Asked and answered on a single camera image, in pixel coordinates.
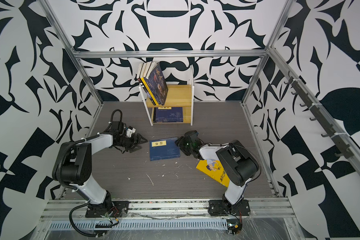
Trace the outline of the yellow cartoon book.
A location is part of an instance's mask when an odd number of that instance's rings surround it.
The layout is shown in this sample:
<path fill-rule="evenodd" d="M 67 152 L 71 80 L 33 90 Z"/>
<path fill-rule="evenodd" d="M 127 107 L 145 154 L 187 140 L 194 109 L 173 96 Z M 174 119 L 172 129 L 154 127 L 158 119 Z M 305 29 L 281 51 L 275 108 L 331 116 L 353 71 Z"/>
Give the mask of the yellow cartoon book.
<path fill-rule="evenodd" d="M 148 85 L 147 85 L 147 81 L 146 81 L 146 78 L 148 77 L 149 69 L 150 69 L 150 67 L 151 67 L 151 63 L 152 63 L 152 62 L 146 62 L 146 63 L 144 63 L 143 71 L 142 71 L 142 73 L 141 73 L 140 78 L 141 78 L 141 80 L 143 81 L 143 84 L 145 85 L 148 93 L 149 93 L 150 96 L 151 96 L 151 99 L 150 99 L 150 100 L 151 100 L 152 104 L 153 104 L 154 106 L 157 106 L 157 105 L 158 105 L 158 102 L 157 102 L 157 100 L 155 99 L 152 91 L 149 89 L 149 87 L 148 87 Z"/>
<path fill-rule="evenodd" d="M 219 160 L 199 160 L 197 169 L 221 185 L 229 186 L 230 179 Z"/>

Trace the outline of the dark portrait book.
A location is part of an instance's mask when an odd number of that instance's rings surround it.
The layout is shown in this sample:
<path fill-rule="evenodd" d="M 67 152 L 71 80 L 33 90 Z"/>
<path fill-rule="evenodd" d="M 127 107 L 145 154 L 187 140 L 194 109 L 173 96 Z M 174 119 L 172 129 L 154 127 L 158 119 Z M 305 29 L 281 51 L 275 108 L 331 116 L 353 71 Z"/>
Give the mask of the dark portrait book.
<path fill-rule="evenodd" d="M 161 100 L 161 106 L 165 105 L 166 103 L 166 99 L 167 99 L 167 95 L 168 95 L 168 86 L 163 74 L 163 71 L 161 69 L 161 65 L 160 63 L 156 62 L 157 66 L 154 69 L 154 73 L 155 73 L 155 80 L 157 81 L 158 84 L 158 89 L 159 89 L 159 97 Z"/>
<path fill-rule="evenodd" d="M 161 104 L 161 100 L 159 97 L 159 89 L 157 81 L 155 80 L 154 69 L 156 68 L 156 62 L 147 62 L 146 69 L 144 72 L 144 80 L 146 82 L 146 88 L 149 90 L 150 95 L 152 96 L 155 105 L 158 106 Z"/>

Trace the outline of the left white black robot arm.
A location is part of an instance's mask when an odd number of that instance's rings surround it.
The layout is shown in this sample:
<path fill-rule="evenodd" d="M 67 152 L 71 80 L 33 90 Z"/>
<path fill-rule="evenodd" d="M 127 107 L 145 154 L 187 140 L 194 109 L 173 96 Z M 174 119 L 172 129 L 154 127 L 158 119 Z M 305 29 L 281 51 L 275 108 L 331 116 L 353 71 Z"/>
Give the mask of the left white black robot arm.
<path fill-rule="evenodd" d="M 106 235 L 105 231 L 89 233 L 80 230 L 73 220 L 74 211 L 86 207 L 92 214 L 110 220 L 116 209 L 110 192 L 102 188 L 92 175 L 92 156 L 106 148 L 132 153 L 141 149 L 145 143 L 147 139 L 137 133 L 135 128 L 123 123 L 122 118 L 117 121 L 111 118 L 103 132 L 61 145 L 52 170 L 53 180 L 59 182 L 61 187 L 77 192 L 86 201 L 69 213 L 70 224 L 76 232 L 89 238 Z"/>

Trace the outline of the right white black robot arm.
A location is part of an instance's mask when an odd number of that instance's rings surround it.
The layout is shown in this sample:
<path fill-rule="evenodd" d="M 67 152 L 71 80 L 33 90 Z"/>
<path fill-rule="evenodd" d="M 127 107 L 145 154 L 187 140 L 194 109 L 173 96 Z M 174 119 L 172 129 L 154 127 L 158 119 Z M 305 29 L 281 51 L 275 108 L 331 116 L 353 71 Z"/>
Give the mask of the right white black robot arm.
<path fill-rule="evenodd" d="M 248 184 L 262 172 L 259 161 L 238 140 L 217 145 L 205 143 L 198 135 L 197 131 L 188 131 L 175 144 L 186 156 L 198 159 L 205 165 L 202 169 L 214 174 L 219 181 L 228 179 L 222 204 L 230 211 L 239 208 Z"/>

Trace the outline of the wooden white frame bookshelf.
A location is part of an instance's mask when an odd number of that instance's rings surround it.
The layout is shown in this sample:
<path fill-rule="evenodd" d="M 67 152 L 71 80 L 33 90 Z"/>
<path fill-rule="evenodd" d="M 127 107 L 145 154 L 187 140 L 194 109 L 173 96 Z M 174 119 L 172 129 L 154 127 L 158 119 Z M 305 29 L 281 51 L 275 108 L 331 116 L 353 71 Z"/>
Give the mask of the wooden white frame bookshelf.
<path fill-rule="evenodd" d="M 164 108 L 164 107 L 182 107 L 183 108 L 183 122 L 184 124 L 193 125 L 194 117 L 194 95 L 195 95 L 195 84 L 194 84 L 194 67 L 190 66 L 187 70 L 189 75 L 189 80 L 187 85 L 172 85 L 168 84 L 169 93 L 167 96 L 167 101 L 164 106 L 154 106 L 152 105 L 150 99 L 147 97 L 146 92 L 143 90 L 142 86 L 139 85 L 140 96 L 142 97 L 143 104 L 150 122 L 150 125 L 153 126 L 156 124 L 154 122 L 154 108 Z"/>

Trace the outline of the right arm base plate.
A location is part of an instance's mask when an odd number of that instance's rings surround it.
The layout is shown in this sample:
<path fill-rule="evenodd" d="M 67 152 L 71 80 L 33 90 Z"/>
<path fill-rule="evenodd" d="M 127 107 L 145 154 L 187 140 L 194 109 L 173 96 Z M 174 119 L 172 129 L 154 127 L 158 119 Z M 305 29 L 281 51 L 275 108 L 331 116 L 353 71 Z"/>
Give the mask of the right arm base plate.
<path fill-rule="evenodd" d="M 247 200 L 231 205 L 227 200 L 209 200 L 208 213 L 213 216 L 249 216 L 251 209 Z"/>

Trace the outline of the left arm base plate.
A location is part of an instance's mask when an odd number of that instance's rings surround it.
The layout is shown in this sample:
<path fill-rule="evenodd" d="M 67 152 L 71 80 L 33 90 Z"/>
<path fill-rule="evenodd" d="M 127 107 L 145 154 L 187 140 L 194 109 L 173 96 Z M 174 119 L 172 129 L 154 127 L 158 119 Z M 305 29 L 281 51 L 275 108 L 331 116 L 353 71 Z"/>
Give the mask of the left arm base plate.
<path fill-rule="evenodd" d="M 86 218 L 100 218 L 108 214 L 109 217 L 118 218 L 128 213 L 129 201 L 112 201 L 112 203 L 104 203 L 99 205 L 89 204 L 87 208 Z"/>

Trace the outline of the wall coat hook rail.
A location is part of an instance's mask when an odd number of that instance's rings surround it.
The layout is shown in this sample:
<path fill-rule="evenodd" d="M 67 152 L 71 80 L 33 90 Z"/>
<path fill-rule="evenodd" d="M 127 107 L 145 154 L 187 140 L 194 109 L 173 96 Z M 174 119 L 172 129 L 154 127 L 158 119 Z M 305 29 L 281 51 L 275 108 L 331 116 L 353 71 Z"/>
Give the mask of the wall coat hook rail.
<path fill-rule="evenodd" d="M 343 137 L 346 133 L 337 131 L 335 125 L 331 123 L 329 114 L 326 113 L 324 106 L 315 102 L 315 97 L 304 87 L 301 79 L 295 79 L 291 75 L 291 71 L 288 71 L 288 77 L 289 79 L 285 84 L 291 85 L 295 90 L 295 92 L 292 92 L 292 95 L 301 98 L 303 104 L 300 104 L 300 106 L 307 108 L 313 114 L 314 117 L 310 118 L 310 121 L 317 121 L 325 131 L 325 134 L 321 134 L 321 136 L 323 138 L 330 138 L 338 148 L 340 153 L 335 153 L 335 156 L 345 157 L 346 159 L 353 157 L 355 154 L 351 150 L 350 144 Z"/>

